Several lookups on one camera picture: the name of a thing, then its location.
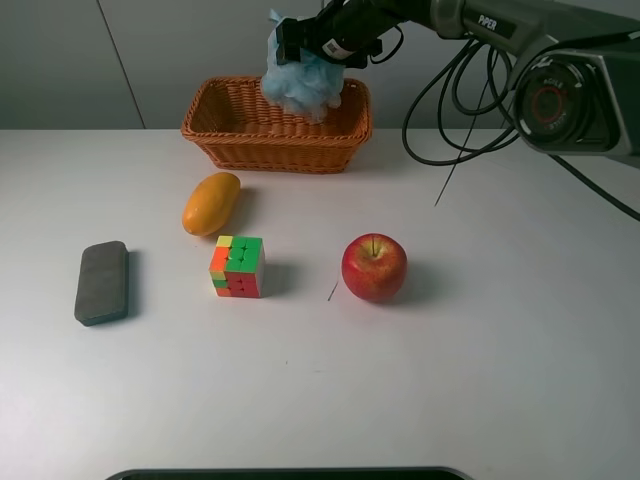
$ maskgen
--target rubik's cube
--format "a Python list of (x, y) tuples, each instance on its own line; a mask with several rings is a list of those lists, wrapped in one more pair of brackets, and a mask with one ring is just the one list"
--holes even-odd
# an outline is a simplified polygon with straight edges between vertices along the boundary
[(260, 298), (264, 275), (262, 239), (221, 235), (209, 273), (219, 297)]

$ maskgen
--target woven basket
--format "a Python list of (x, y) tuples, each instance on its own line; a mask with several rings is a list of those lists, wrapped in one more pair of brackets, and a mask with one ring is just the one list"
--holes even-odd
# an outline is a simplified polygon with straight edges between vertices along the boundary
[(219, 168), (338, 173), (371, 137), (369, 91), (345, 80), (340, 108), (312, 125), (270, 106), (258, 77), (212, 78), (196, 93), (181, 131)]

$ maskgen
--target sponge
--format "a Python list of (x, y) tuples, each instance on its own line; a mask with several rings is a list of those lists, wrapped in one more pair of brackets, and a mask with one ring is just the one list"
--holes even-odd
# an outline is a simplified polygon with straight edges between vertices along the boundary
[[(279, 24), (283, 17), (271, 10), (271, 20)], [(307, 116), (320, 123), (328, 108), (340, 106), (344, 86), (344, 66), (334, 65), (301, 49), (300, 62), (278, 65), (276, 30), (269, 35), (267, 73), (262, 77), (262, 94), (270, 105), (278, 105), (286, 113)]]

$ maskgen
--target red apple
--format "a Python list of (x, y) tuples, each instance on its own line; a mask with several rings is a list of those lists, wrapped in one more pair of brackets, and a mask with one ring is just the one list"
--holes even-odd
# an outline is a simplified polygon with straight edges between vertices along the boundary
[(386, 235), (368, 233), (358, 237), (342, 257), (344, 283), (363, 300), (389, 300), (398, 293), (406, 276), (407, 254)]

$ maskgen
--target gray eraser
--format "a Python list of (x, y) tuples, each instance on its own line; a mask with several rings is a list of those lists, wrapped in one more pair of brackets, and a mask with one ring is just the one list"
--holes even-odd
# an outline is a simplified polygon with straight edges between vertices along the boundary
[(129, 313), (129, 252), (122, 242), (88, 247), (82, 253), (75, 317), (85, 327)]

